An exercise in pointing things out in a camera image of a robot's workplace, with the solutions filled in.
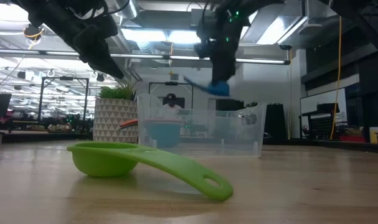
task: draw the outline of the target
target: red object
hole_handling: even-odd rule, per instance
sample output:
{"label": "red object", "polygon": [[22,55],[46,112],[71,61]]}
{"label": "red object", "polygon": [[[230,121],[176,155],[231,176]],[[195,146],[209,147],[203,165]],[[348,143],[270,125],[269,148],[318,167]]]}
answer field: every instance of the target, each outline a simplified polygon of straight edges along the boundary
{"label": "red object", "polygon": [[136,125],[138,125],[138,120],[132,119],[132,120],[124,121],[124,122],[120,123],[120,128],[125,129],[125,128],[129,128],[129,127],[136,126]]}
{"label": "red object", "polygon": [[340,141],[350,141],[350,142],[364,142],[366,143],[366,140],[362,136],[340,136],[338,137]]}

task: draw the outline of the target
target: wooden table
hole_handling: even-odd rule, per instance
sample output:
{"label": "wooden table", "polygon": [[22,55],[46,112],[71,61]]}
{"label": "wooden table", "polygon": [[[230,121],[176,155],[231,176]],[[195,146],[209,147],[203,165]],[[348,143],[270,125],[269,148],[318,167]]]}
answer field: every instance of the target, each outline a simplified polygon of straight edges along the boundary
{"label": "wooden table", "polygon": [[196,158],[234,186],[217,203],[145,165],[125,178],[87,177],[71,143],[1,146],[0,224],[378,224],[378,154],[265,146],[261,159]]}

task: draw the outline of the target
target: plastic container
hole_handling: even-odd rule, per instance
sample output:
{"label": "plastic container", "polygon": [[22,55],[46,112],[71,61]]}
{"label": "plastic container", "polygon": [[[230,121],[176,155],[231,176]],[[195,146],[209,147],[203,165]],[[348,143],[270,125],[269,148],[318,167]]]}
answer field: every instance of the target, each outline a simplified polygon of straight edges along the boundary
{"label": "plastic container", "polygon": [[170,110],[138,97],[139,143],[183,156],[261,156],[267,105],[240,111]]}

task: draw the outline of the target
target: orange object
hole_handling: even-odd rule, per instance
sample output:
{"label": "orange object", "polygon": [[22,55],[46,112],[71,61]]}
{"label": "orange object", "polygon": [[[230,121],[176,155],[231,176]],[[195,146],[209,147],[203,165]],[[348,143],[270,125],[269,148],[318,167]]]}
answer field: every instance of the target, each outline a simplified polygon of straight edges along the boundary
{"label": "orange object", "polygon": [[121,129],[125,129],[125,128],[129,128],[129,127],[132,127],[132,126],[137,126],[138,125],[138,120],[137,119],[132,119],[132,120],[129,120],[129,121],[124,121],[120,124],[120,130]]}

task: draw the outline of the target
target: yellow cable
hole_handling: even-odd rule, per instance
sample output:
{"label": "yellow cable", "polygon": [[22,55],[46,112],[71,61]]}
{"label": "yellow cable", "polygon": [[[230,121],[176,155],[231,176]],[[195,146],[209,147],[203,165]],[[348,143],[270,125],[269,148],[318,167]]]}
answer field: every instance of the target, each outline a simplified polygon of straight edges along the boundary
{"label": "yellow cable", "polygon": [[[34,42],[35,42],[35,43],[37,42],[37,38],[38,38],[38,36],[36,36],[35,39],[34,39]],[[31,44],[31,45],[29,46],[28,50],[31,50],[31,49],[33,48],[33,46],[35,46],[35,44]]]}
{"label": "yellow cable", "polygon": [[338,105],[338,90],[339,82],[341,81],[341,54],[343,46],[343,18],[339,17],[339,49],[338,49],[338,80],[337,80],[337,92],[336,92],[336,102],[334,104],[334,117],[333,117],[333,128],[331,128],[330,140],[333,140],[334,131],[336,128],[336,113]]}
{"label": "yellow cable", "polygon": [[45,31],[45,29],[42,29],[38,34],[35,34],[35,35],[25,35],[25,34],[24,34],[24,36],[25,36],[25,37],[29,37],[29,38],[31,38],[31,37],[38,37],[39,35],[43,34],[44,31]]}

